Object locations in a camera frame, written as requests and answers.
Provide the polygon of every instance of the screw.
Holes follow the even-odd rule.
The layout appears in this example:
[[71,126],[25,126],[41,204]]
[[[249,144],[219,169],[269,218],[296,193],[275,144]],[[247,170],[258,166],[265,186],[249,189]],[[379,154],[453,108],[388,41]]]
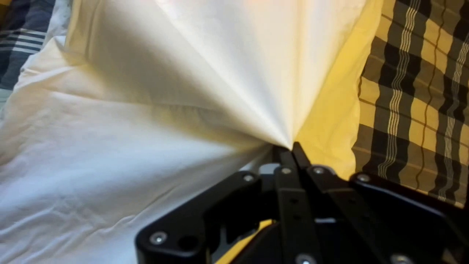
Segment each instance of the screw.
[[370,180],[370,177],[368,174],[359,174],[356,179],[360,180],[360,182],[369,182]]
[[296,264],[315,264],[316,261],[310,257],[310,255],[306,255],[306,254],[299,254],[296,257]]
[[316,174],[324,174],[325,169],[324,167],[313,167],[312,171],[316,173]]
[[284,169],[281,169],[281,173],[283,173],[283,174],[290,174],[290,173],[291,173],[291,170],[290,170],[290,169],[287,169],[287,167],[284,167]]
[[392,264],[413,264],[413,261],[407,255],[401,255],[401,254],[392,254],[391,262]]
[[149,242],[152,245],[161,245],[165,242],[165,239],[167,239],[167,235],[164,232],[155,232],[149,236]]
[[253,176],[252,176],[252,174],[244,174],[244,176],[243,176],[243,180],[244,180],[244,182],[252,182],[252,180],[253,180]]

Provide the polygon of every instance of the black metal bracket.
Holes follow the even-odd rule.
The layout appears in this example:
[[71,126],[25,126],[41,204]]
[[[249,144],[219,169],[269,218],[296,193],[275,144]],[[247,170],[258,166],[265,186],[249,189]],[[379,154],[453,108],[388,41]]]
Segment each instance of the black metal bracket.
[[237,171],[142,229],[139,262],[212,262],[221,233],[236,242],[268,218],[234,264],[469,262],[464,211],[366,173],[344,182],[299,144],[272,152],[271,173]]

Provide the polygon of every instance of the crease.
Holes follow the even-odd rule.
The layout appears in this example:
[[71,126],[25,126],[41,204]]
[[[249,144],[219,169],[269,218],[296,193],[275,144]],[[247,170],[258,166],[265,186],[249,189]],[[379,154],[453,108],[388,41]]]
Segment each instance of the crease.
[[[373,56],[373,54],[370,54],[370,57],[375,59],[376,61],[379,61],[382,66],[387,66],[387,67],[389,67],[389,69],[394,69],[392,64],[384,61],[382,59],[378,59],[378,57]],[[435,64],[432,64],[432,67],[435,67],[435,70],[439,72],[442,78],[445,78],[445,73],[442,73]],[[404,78],[409,76],[410,79],[413,79],[414,82],[417,82],[419,86],[414,85],[414,89],[423,89],[423,88],[428,86],[428,83],[423,81],[423,78],[419,78],[419,76],[414,75],[414,73],[410,73],[410,72],[406,72],[406,70],[397,70],[397,69],[395,69],[395,72],[400,73],[400,75],[404,75]],[[429,89],[431,89],[433,94],[442,97],[442,98],[447,100],[447,101],[457,103],[457,104],[461,104],[463,107],[466,107],[457,97],[451,97],[448,92],[444,92],[442,89],[436,89],[436,86],[432,85],[432,83],[429,83],[429,85],[431,85]]]
[[[262,111],[258,110],[259,107],[256,107],[256,104],[252,104],[252,100],[249,100],[249,98],[246,98],[244,95],[241,95],[241,92],[239,92],[237,89],[233,89],[233,85],[228,83],[224,78],[221,78],[219,72],[215,70],[215,67],[209,63],[209,60],[206,60],[205,56],[202,56],[200,51],[193,45],[193,42],[192,42],[183,32],[180,32],[180,29],[178,29],[178,28],[174,25],[174,22],[168,17],[167,12],[165,12],[164,9],[161,9],[159,4],[156,4],[156,7],[161,10],[161,13],[165,15],[165,20],[173,26],[173,29],[177,32],[177,35],[178,35],[181,39],[184,39],[184,42],[197,54],[197,57],[199,57],[202,61],[205,61],[205,64],[206,64],[208,69],[217,76],[217,79],[218,79],[221,83],[225,83],[225,86],[230,88],[231,94],[236,95],[237,100],[239,100],[240,103],[243,103],[243,105],[246,105],[246,107],[250,110],[250,113],[255,113],[256,117],[259,117],[259,119],[262,120],[262,123],[268,125],[269,129],[265,129],[265,130],[277,130],[275,126],[271,126],[272,123],[269,122],[269,119],[268,119],[265,114],[262,114]],[[218,100],[217,100],[215,103],[218,104],[219,108],[227,110],[227,107],[224,107],[222,104],[219,104]],[[252,126],[252,122],[247,122],[247,123],[246,123],[246,122],[243,122],[243,120],[240,120],[240,119],[236,119],[236,120],[237,120],[240,125]],[[261,139],[261,141],[265,141],[265,138],[259,138],[258,135],[252,135],[252,133],[249,133],[249,135],[250,135],[250,136],[255,136],[255,138],[258,138],[258,139]],[[278,142],[280,142],[281,145],[288,147],[288,141],[284,141],[284,139],[285,139],[285,138],[291,138],[291,135],[281,136],[281,139],[280,139],[278,136],[272,136],[272,133],[271,133],[269,138],[277,139],[277,142],[272,142],[272,144],[278,144]]]
[[401,117],[407,117],[407,119],[410,119],[411,122],[422,125],[425,129],[435,132],[435,135],[439,135],[441,138],[448,138],[451,142],[455,142],[455,144],[460,144],[461,147],[469,148],[467,144],[464,144],[464,142],[461,142],[461,141],[458,141],[458,139],[454,139],[454,138],[451,138],[451,136],[447,136],[444,132],[439,132],[436,127],[428,126],[428,123],[423,123],[422,120],[413,119],[413,117],[410,117],[410,116],[407,116],[407,114],[401,114],[401,113],[398,113],[398,111],[395,111],[395,110],[385,108],[385,107],[382,107],[382,105],[375,105],[375,104],[372,104],[372,103],[369,103],[369,101],[362,101],[362,103],[363,103],[363,104],[368,104],[368,105],[373,105],[375,108],[379,108],[379,110],[384,110],[384,111],[389,111],[389,113],[392,113],[392,114],[398,114],[398,116],[401,116]]
[[158,108],[158,107],[164,107],[164,108],[190,108],[190,110],[211,113],[211,114],[215,114],[215,116],[218,114],[212,108],[205,108],[205,107],[192,105],[192,104],[171,104],[171,103],[151,104],[151,103],[143,103],[143,101],[123,101],[123,100],[108,100],[108,98],[102,100],[102,98],[98,98],[98,97],[88,97],[88,95],[80,95],[80,94],[66,92],[66,91],[57,91],[57,89],[51,89],[51,88],[42,88],[42,89],[47,89],[47,91],[49,91],[52,94],[61,94],[61,95],[66,95],[66,97],[77,97],[77,98],[83,98],[83,100],[88,100],[88,101],[98,101],[98,103],[108,103],[108,104],[145,105],[145,107],[154,107],[154,108]]
[[88,31],[88,41],[86,41],[86,45],[85,45],[85,59],[88,60],[89,59],[89,53],[91,53],[91,42],[93,42],[93,32],[95,32],[95,28],[96,28],[96,23],[95,23],[95,19],[96,19],[96,12],[101,10],[101,6],[102,6],[104,0],[98,0],[95,9],[92,10],[92,16],[91,16],[91,22],[88,23],[89,25],[89,31]]
[[[302,54],[304,54],[304,45],[303,45],[303,31],[304,31],[304,26],[303,26],[303,23],[304,23],[304,1],[303,0],[300,0],[299,1],[299,7],[297,7],[299,10],[299,16],[297,16],[297,22],[296,22],[296,56],[294,56],[294,60],[296,60],[296,63],[294,63],[294,70],[296,70],[296,75],[294,75],[294,79],[293,79],[293,95],[294,95],[294,98],[291,97],[291,100],[296,100],[296,98],[299,98],[299,89],[300,89],[300,81],[302,81],[302,76],[303,76],[303,72],[302,72],[302,63],[300,63],[300,59],[302,59]],[[299,133],[299,130],[302,129],[302,126],[303,126],[303,123],[304,123],[304,120],[303,122],[297,122],[297,120],[294,120],[296,117],[293,116],[288,116],[290,117],[290,133],[291,135],[297,135]]]
[[455,60],[455,61],[460,63],[464,69],[469,69],[469,67],[464,64],[464,61],[460,61],[460,60],[458,60],[457,57],[454,57],[453,54],[447,54],[447,51],[441,50],[439,45],[436,45],[435,42],[432,42],[432,39],[429,39],[428,37],[425,37],[425,32],[426,32],[426,31],[425,31],[425,32],[410,31],[407,26],[404,26],[403,23],[400,23],[398,20],[395,20],[395,19],[387,16],[387,15],[382,15],[382,17],[388,19],[391,23],[398,25],[403,31],[409,31],[409,34],[410,34],[413,38],[420,38],[422,41],[428,42],[428,45],[433,45],[441,54],[444,54],[444,56]]
[[[375,155],[375,157],[385,158],[385,154],[382,154],[382,152],[370,152],[368,148],[363,148],[363,147],[354,147],[354,149],[362,152],[362,154],[368,154],[369,157]],[[400,160],[395,160],[395,163],[404,164],[406,167],[414,169],[414,170],[420,170],[422,169],[417,163],[409,163],[409,160],[401,160],[400,158]],[[435,176],[438,174],[438,173],[435,173],[435,170],[431,170],[428,167],[423,167],[422,171],[426,171],[428,174],[435,174]]]
[[130,213],[130,214],[126,214],[126,215],[121,215],[121,217],[118,217],[117,221],[110,223],[110,221],[105,221],[104,218],[101,218],[101,221],[102,221],[104,224],[101,223],[101,224],[98,224],[98,226],[93,226],[93,224],[91,224],[89,221],[86,221],[91,230],[88,230],[86,233],[82,233],[79,237],[73,239],[73,243],[71,243],[71,245],[67,245],[67,246],[69,246],[69,248],[71,248],[71,246],[76,246],[76,248],[77,248],[77,246],[83,245],[89,237],[92,237],[92,236],[96,235],[96,233],[111,230],[111,229],[114,229],[115,226],[120,226],[120,224],[123,224],[123,223],[127,223],[127,224],[133,223],[134,218],[136,218],[137,215],[140,215],[142,213],[145,213],[156,199],[161,199],[161,198],[165,198],[165,196],[171,195],[171,193],[174,192],[174,189],[176,189],[176,186],[171,186],[171,188],[167,189],[165,192],[156,195],[156,196],[152,198],[149,202],[146,202],[146,204],[142,207],[142,210],[134,211],[134,213]]

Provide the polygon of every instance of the bedding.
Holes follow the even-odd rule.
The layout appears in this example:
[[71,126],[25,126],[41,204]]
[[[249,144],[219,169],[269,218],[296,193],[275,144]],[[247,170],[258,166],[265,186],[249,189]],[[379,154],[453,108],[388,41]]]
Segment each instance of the bedding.
[[360,78],[357,170],[463,207],[469,1],[385,0]]
[[0,1],[0,120],[20,67],[42,47],[54,1]]
[[6,104],[0,262],[134,262],[139,227],[291,145],[370,3],[74,0]]

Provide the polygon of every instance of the metal arm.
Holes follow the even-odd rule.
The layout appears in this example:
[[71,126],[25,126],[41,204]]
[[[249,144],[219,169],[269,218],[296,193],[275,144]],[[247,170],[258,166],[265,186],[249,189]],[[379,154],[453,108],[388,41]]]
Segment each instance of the metal arm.
[[234,264],[469,262],[467,213],[365,173],[312,166],[299,144],[268,173],[237,171],[142,229],[140,264],[209,264],[225,240],[274,220]]

